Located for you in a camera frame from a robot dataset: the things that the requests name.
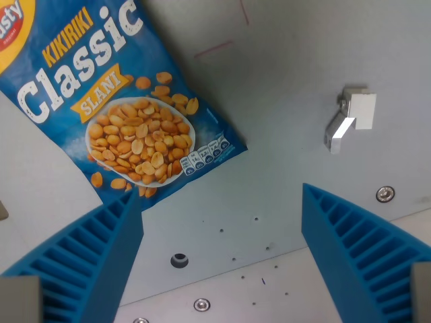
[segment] hole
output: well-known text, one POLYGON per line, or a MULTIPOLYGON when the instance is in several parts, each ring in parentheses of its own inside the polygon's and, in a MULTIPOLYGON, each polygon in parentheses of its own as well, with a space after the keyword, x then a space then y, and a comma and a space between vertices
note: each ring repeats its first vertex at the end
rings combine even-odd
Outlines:
POLYGON ((182 269, 189 264, 189 259, 185 254, 175 254, 170 259, 170 264, 178 269, 182 269))

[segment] peanut bag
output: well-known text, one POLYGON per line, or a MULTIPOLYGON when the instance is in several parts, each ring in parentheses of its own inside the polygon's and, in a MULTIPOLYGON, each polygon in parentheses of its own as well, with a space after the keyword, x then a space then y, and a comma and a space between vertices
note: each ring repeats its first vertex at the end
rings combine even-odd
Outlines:
POLYGON ((139 0, 0 0, 0 90, 104 202, 137 186, 147 209, 246 150, 139 0))

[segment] metal sheet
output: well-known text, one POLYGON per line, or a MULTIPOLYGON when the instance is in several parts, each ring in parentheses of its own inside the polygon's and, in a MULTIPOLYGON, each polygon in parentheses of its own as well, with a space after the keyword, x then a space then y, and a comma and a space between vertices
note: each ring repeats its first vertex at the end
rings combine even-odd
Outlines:
MULTIPOLYGON (((191 85, 249 151, 144 212, 122 304, 304 247, 303 182, 387 219, 431 207, 430 2, 244 0, 246 15, 234 0, 146 4, 191 85), (347 132, 331 155, 323 135, 337 95, 362 84, 378 95, 373 129, 347 132), (385 185, 397 195, 383 205, 375 195, 385 185), (178 252, 189 257, 184 269, 170 264, 178 252)), ((33 247, 100 200, 58 147, 1 102, 5 221, 33 247)))

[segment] bowl of peanuts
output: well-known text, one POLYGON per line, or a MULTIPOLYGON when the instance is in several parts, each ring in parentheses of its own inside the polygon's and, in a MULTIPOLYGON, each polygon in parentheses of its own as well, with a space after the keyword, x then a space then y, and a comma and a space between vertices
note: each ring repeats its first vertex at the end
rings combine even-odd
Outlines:
POLYGON ((157 188, 183 172, 180 159, 195 148, 196 133, 177 109, 154 98, 109 102, 86 130, 86 145, 100 166, 128 182, 157 188))

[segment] white metal plate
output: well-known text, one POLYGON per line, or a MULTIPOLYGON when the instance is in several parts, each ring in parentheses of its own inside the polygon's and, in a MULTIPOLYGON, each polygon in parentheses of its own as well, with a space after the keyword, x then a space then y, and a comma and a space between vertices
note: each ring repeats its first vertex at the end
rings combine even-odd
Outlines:
MULTIPOLYGON (((146 5, 191 83, 249 151, 143 214, 122 304, 304 247, 303 182, 387 219, 431 207, 430 2, 244 0, 246 16, 239 0, 146 5), (331 155, 323 135, 336 97, 362 83, 378 94, 373 129, 350 130, 331 155), (397 192, 387 205, 375 199, 384 185, 397 192), (183 270, 170 265, 177 252, 190 258, 183 270)), ((0 199, 17 232, 0 249, 6 269, 100 200, 54 143, 1 102, 0 199)))
MULTIPOLYGON (((431 210, 393 224, 431 244, 431 210)), ((122 306, 114 323, 136 318, 150 323, 341 322, 308 248, 122 306), (200 297, 211 303, 206 313, 193 309, 200 297)))

